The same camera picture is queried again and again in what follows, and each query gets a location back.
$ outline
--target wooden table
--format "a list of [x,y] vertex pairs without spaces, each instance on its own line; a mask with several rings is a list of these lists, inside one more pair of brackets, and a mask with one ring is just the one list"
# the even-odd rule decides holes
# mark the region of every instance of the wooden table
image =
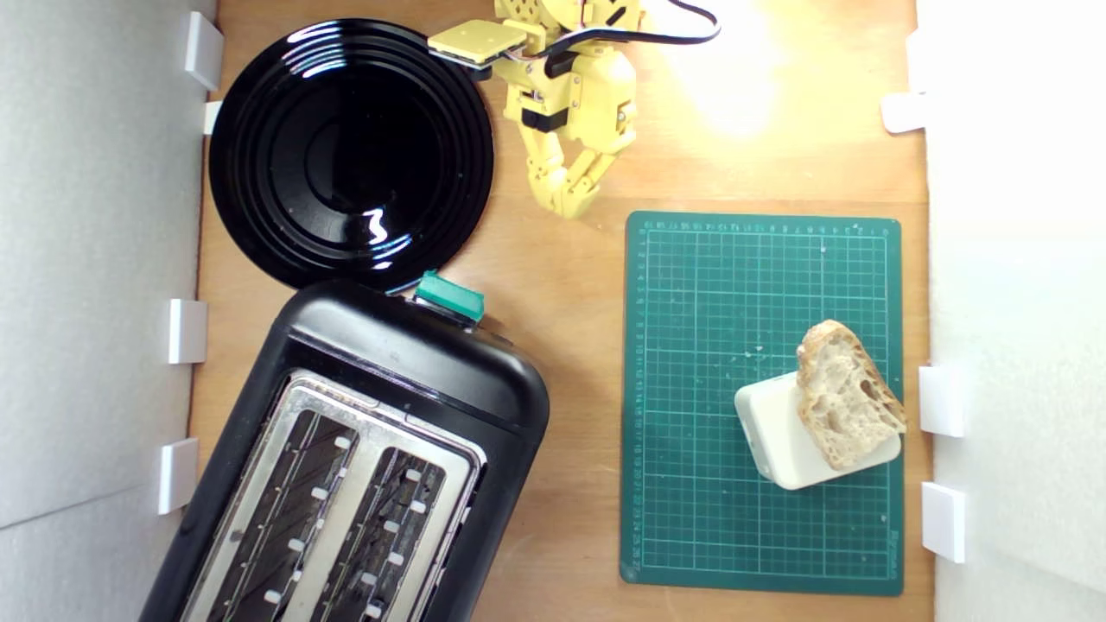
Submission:
[[[442,273],[487,294],[489,313],[535,362],[551,393],[549,432],[488,578],[476,620],[896,620],[933,616],[921,548],[929,446],[906,455],[906,592],[845,598],[628,585],[617,572],[623,232],[635,209],[870,215],[902,224],[906,370],[928,356],[927,193],[920,136],[883,129],[879,99],[906,87],[910,0],[716,0],[710,44],[636,44],[638,139],[580,221],[531,201],[524,152],[498,118],[503,84],[482,83],[497,121],[493,196]],[[220,0],[222,86],[281,35],[315,21],[372,17],[436,32],[492,18],[491,0]],[[215,93],[213,99],[221,96]],[[290,290],[250,263],[205,197],[199,297],[208,361],[195,379],[191,434],[204,460]],[[917,422],[916,374],[906,404]]]

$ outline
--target slice of bread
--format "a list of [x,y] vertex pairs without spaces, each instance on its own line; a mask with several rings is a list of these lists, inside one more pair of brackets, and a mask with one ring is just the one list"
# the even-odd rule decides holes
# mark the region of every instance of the slice of bread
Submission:
[[811,328],[797,355],[799,417],[832,468],[847,469],[906,432],[902,404],[846,325],[826,320]]

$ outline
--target black plate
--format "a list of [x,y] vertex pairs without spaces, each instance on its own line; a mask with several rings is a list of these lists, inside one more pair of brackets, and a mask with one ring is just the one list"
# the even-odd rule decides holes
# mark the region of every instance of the black plate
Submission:
[[491,122],[458,66],[396,24],[292,33],[237,77],[211,135],[216,207],[262,270],[394,292],[465,243],[491,188]]

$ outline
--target black cable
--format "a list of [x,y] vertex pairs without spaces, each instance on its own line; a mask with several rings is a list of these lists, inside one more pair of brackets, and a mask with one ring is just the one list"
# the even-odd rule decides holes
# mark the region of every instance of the black cable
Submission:
[[688,4],[681,0],[668,0],[669,3],[684,9],[685,11],[690,11],[710,21],[714,29],[710,34],[699,35],[699,37],[684,37],[677,34],[659,34],[655,32],[639,32],[636,30],[625,30],[620,28],[585,28],[584,30],[577,30],[575,32],[568,33],[561,39],[554,41],[549,48],[542,50],[541,52],[534,54],[533,58],[540,59],[543,56],[556,55],[568,50],[568,48],[581,43],[583,41],[592,41],[595,39],[602,39],[604,41],[617,41],[623,43],[629,42],[640,42],[640,43],[662,43],[668,45],[697,45],[699,43],[706,43],[711,39],[718,37],[721,31],[721,25],[718,23],[718,18],[714,13],[711,13],[702,7],[696,7],[695,4]]

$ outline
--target white bracket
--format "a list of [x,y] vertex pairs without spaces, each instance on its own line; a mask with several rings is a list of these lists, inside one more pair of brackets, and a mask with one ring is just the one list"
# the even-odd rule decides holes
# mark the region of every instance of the white bracket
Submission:
[[215,132],[215,120],[219,116],[219,108],[222,107],[222,101],[208,102],[204,106],[204,135],[210,136]]
[[962,438],[963,390],[957,373],[946,367],[918,367],[918,411],[922,431]]
[[953,563],[964,562],[967,499],[932,481],[921,484],[921,546]]
[[196,438],[186,438],[161,447],[157,514],[167,515],[184,507],[192,498],[199,470],[199,447]]
[[207,360],[207,302],[169,301],[169,364]]
[[906,93],[884,95],[879,110],[884,127],[891,134],[921,129],[929,122],[929,100],[926,93],[932,80],[932,54],[921,29],[906,38],[907,82]]
[[222,77],[222,33],[215,24],[199,11],[189,13],[185,71],[208,91],[219,89]]

